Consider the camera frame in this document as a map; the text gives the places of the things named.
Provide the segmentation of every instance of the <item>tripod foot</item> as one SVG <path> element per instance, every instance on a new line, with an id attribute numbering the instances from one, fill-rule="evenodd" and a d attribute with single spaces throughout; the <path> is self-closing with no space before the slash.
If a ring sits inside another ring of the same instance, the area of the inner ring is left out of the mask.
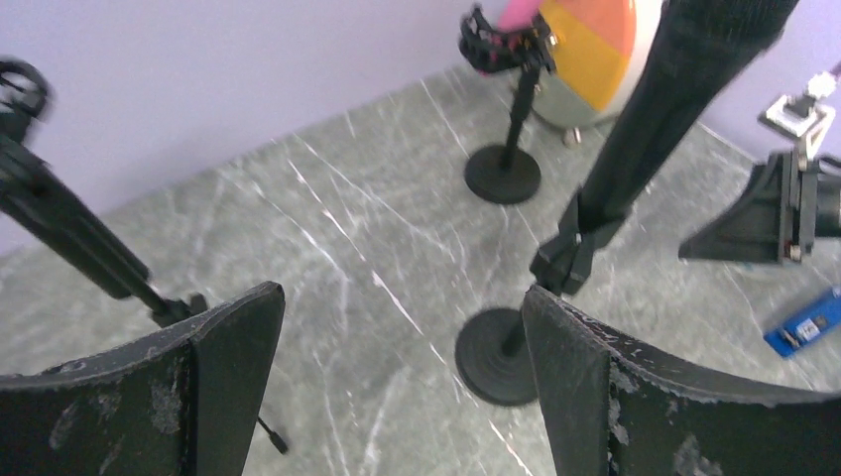
<path id="1" fill-rule="evenodd" d="M 500 205 L 522 203 L 538 192 L 541 167 L 535 158 L 517 149 L 511 166 L 501 168 L 504 150 L 502 145 L 492 145 L 476 151 L 467 162 L 464 179 L 483 200 Z"/>
<path id="2" fill-rule="evenodd" d="M 526 343 L 503 351 L 512 329 L 522 325 L 520 311 L 494 308 L 473 316 L 455 342 L 455 365 L 464 385 L 485 402 L 520 407 L 538 399 Z"/>

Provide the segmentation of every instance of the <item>pink object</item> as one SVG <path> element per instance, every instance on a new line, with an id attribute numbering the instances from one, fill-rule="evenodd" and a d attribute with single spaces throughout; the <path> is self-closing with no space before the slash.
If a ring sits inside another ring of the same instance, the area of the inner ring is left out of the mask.
<path id="1" fill-rule="evenodd" d="M 508 32 L 527 27 L 538 14 L 543 0 L 511 0 L 502 12 L 497 28 Z"/>

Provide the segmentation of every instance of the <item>yellow panel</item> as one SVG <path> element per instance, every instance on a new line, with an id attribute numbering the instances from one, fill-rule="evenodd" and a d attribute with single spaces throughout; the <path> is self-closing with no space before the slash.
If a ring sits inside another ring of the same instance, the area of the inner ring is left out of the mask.
<path id="1" fill-rule="evenodd" d="M 622 83 L 629 58 L 553 0 L 543 2 L 541 14 L 558 39 L 552 51 L 558 77 L 593 109 L 604 110 Z"/>

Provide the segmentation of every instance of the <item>marble countertop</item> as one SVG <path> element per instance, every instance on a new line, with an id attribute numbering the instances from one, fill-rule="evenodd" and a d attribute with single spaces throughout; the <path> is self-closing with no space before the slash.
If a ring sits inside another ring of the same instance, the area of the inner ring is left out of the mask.
<path id="1" fill-rule="evenodd" d="M 467 155 L 505 137 L 507 78 L 447 71 L 109 214 L 166 295 L 211 304 L 262 281 L 286 320 L 247 475 L 552 474 L 540 410 L 495 409 L 455 375 L 454 338 L 492 305 L 518 306 L 528 266 L 583 181 L 609 125 L 568 149 L 539 120 L 531 201 L 500 207 L 462 179 Z M 841 283 L 839 245 L 796 267 L 682 262 L 680 241 L 739 195 L 750 161 L 696 127 L 571 301 L 667 352 L 766 382 L 841 389 L 841 333 L 791 360 L 762 331 Z M 34 373 L 155 330 L 47 250 L 0 258 L 0 372 Z"/>

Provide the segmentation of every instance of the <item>black tripod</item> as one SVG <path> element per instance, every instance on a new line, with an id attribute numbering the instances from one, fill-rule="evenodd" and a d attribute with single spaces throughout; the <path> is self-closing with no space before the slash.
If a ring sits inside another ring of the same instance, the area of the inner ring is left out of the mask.
<path id="1" fill-rule="evenodd" d="M 160 296 L 149 285 L 149 269 L 24 146 L 32 121 L 49 101 L 50 88 L 41 74 L 25 62 L 0 59 L 0 93 L 4 91 L 8 97 L 0 95 L 0 107 L 7 109 L 0 112 L 0 211 L 112 298 L 141 300 L 160 327 L 205 312 L 202 295 L 192 295 L 189 302 Z M 261 418 L 258 422 L 286 453 L 281 437 Z"/>
<path id="2" fill-rule="evenodd" d="M 779 37 L 796 0 L 668 2 L 640 81 L 589 177 L 542 244 L 531 271 L 557 294 L 575 295 L 595 252 L 715 95 Z M 475 315 L 456 341 L 461 378 L 480 398 L 518 406 L 538 397 L 515 309 Z"/>
<path id="3" fill-rule="evenodd" d="M 541 71 L 554 71 L 549 52 L 553 43 L 554 36 L 541 17 L 537 17 L 531 27 L 516 32 L 495 30 L 478 6 L 462 19 L 459 48 L 474 68 L 486 73 L 521 70 L 505 144 L 479 149 L 470 156 L 464 170 L 467 186 L 491 203 L 521 203 L 534 196 L 541 186 L 538 162 L 520 149 L 518 143 L 523 123 L 532 112 Z"/>

